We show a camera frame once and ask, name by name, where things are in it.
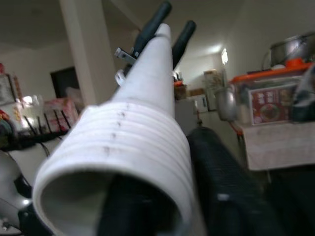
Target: stainless steel pot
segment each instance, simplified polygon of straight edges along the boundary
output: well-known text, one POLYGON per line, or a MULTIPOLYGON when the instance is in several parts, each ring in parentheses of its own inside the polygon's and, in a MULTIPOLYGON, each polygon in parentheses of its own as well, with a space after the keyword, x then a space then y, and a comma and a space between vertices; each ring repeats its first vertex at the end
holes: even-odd
POLYGON ((236 102, 231 88, 222 88, 215 93, 219 117, 224 121, 236 120, 236 102))
POLYGON ((285 65, 294 58, 302 58, 304 62, 315 61, 315 32, 294 36, 270 47, 271 66, 285 65))

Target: white pvc pipe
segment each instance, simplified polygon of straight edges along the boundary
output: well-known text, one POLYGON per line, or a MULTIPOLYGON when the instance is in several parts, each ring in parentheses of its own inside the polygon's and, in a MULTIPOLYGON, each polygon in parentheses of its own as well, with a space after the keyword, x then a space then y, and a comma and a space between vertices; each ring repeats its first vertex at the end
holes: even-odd
POLYGON ((189 227, 194 203, 190 151, 173 118, 171 73, 170 30, 163 24, 113 99, 89 107, 42 165, 33 201, 54 234, 95 235, 115 174, 148 182, 173 200, 179 220, 171 235, 189 227))
POLYGON ((161 24, 156 37, 140 54, 112 101, 130 101, 156 106, 175 116, 171 30, 161 24))

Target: black hose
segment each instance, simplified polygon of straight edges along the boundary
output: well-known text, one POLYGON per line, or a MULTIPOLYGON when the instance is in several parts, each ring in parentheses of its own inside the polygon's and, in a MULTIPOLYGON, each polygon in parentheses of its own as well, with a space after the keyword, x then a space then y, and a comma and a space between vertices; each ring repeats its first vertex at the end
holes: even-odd
POLYGON ((217 134, 188 136, 202 214, 211 236, 284 236, 271 207, 217 134))
POLYGON ((116 176, 107 192, 97 236, 155 236, 173 224, 175 204, 148 183, 116 176))

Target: metal bracket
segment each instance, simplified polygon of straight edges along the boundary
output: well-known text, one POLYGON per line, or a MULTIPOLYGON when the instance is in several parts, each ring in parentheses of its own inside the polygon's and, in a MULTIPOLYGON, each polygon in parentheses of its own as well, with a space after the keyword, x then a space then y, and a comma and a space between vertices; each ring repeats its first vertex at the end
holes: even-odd
POLYGON ((133 58, 131 55, 129 55, 127 52, 125 52, 121 48, 116 49, 115 56, 117 58, 123 59, 124 61, 126 61, 128 64, 131 64, 131 65, 133 65, 136 61, 135 58, 133 58))

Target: metal clip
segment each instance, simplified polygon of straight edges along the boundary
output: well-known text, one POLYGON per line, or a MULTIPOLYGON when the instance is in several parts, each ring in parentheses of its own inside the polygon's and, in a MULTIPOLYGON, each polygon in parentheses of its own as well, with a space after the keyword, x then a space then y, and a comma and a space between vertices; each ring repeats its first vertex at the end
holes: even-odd
POLYGON ((116 52, 115 52, 115 56, 117 58, 123 59, 124 61, 126 61, 127 63, 133 65, 136 61, 135 58, 133 58, 132 56, 130 56, 127 52, 125 52, 123 49, 121 48, 117 48, 116 52))
POLYGON ((119 86, 122 86, 123 83, 125 82, 125 75, 124 75, 124 70, 119 70, 117 71, 115 75, 115 80, 119 86))

